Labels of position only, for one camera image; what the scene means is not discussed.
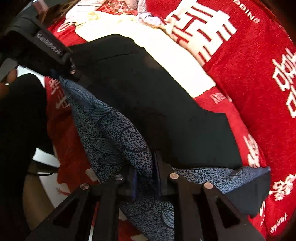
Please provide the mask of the person's left hand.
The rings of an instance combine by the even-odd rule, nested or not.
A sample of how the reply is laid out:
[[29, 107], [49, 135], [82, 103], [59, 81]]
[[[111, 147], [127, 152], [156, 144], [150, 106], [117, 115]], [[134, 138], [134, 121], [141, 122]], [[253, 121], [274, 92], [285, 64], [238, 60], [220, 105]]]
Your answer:
[[9, 92], [9, 85], [16, 80], [18, 72], [16, 69], [11, 70], [0, 83], [0, 99], [4, 98]]

